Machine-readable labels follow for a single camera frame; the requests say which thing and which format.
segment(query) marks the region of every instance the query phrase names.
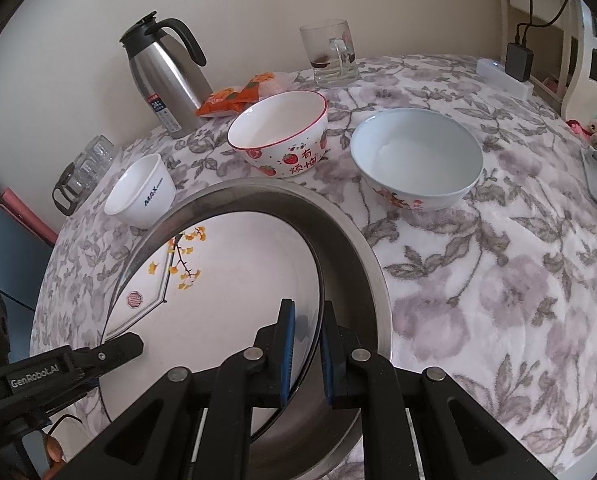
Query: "wall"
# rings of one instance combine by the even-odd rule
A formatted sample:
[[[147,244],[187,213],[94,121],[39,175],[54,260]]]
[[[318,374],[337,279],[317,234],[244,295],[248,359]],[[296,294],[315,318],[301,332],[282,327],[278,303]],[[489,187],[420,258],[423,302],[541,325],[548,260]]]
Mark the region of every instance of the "wall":
[[[128,71],[121,34],[152,10],[185,21],[215,88],[306,68],[297,28],[349,20],[359,57],[497,56],[499,0],[26,0],[0,36],[0,189],[58,230],[51,189],[96,134],[115,143],[157,122]]]

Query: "white bowl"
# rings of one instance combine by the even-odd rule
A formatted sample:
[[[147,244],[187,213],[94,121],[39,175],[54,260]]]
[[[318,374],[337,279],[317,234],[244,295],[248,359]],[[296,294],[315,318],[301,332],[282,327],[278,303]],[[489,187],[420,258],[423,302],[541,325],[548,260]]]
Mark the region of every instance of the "white bowl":
[[[227,142],[262,174],[285,177],[314,166],[327,146],[327,101],[294,90],[273,95],[239,115]]]
[[[456,121],[430,110],[384,110],[362,122],[350,144],[371,188],[396,207],[435,211],[479,180],[483,152]]]
[[[126,224],[149,229],[169,210],[176,187],[158,153],[132,164],[105,201],[105,214]]]

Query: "metal screw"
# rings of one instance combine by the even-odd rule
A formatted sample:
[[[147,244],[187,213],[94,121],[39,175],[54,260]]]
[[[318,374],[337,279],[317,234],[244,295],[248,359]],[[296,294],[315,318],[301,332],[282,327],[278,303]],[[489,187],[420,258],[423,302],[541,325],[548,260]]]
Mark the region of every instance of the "metal screw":
[[[243,357],[248,361],[258,361],[262,357],[262,350],[256,346],[250,346],[243,352]]]
[[[176,368],[172,368],[167,373],[167,378],[171,380],[173,383],[179,383],[187,377],[188,371],[187,368],[182,366],[178,366]]]
[[[425,371],[425,375],[427,375],[429,380],[438,382],[444,380],[446,373],[443,368],[433,366]]]
[[[352,359],[354,359],[355,361],[360,361],[364,363],[365,361],[370,359],[370,356],[370,351],[366,350],[365,348],[357,348],[355,350],[352,350]]]

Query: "floral tablecloth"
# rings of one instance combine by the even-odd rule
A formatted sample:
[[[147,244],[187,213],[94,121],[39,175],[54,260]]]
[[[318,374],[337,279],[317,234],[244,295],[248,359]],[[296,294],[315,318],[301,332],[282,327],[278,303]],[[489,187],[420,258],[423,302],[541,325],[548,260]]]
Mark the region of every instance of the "floral tablecloth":
[[[329,102],[326,159],[289,180],[338,205],[374,249],[391,297],[395,364],[441,366],[559,472],[597,440],[597,205],[566,124],[536,97],[521,102],[486,85],[475,63],[458,56],[361,61],[360,80],[322,90]],[[314,88],[311,72],[298,73],[296,85]],[[349,150],[354,128],[377,110],[398,107],[447,114],[480,141],[485,170],[456,207],[396,208],[361,180]],[[132,162],[159,152],[177,203],[257,173],[227,144],[229,124],[212,120],[179,140],[152,134],[122,152],[104,189],[60,232],[32,353],[100,343],[114,282],[144,234],[103,212]],[[74,412],[93,433],[107,424],[97,392]],[[360,460],[357,449],[331,475],[362,476]]]

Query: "metal basin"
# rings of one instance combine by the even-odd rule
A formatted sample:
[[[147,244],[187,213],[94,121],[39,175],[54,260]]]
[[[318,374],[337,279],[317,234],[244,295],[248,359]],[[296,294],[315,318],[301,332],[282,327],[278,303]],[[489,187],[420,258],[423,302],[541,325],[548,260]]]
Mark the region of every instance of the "metal basin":
[[[224,213],[258,211],[290,223],[312,244],[323,271],[325,299],[339,324],[361,344],[391,357],[392,317],[383,272],[354,223],[337,206],[296,184],[267,178],[210,186],[163,216],[141,240],[120,274],[112,304],[156,249],[183,229]],[[317,480],[351,452],[361,437],[358,410],[331,410],[323,395],[319,353],[286,409],[250,446],[252,480]]]

